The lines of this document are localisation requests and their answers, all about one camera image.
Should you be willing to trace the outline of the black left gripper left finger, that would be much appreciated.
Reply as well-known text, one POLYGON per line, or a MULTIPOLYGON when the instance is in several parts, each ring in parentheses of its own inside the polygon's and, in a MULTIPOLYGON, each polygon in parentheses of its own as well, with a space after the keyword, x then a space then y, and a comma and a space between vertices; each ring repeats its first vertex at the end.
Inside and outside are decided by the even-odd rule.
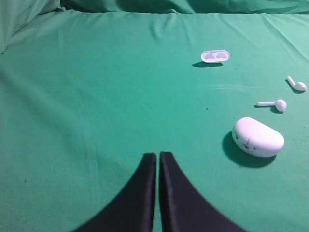
POLYGON ((145 153, 121 191, 76 232, 152 232, 156 201, 156 154, 145 153))

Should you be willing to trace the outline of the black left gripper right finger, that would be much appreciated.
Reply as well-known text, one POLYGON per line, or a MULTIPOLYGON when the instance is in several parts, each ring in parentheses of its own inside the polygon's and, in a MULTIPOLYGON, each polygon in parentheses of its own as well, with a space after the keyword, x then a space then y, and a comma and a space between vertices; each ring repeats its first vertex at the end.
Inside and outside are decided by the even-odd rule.
POLYGON ((192 185, 173 153, 160 153, 159 203, 165 232, 244 232, 192 185))

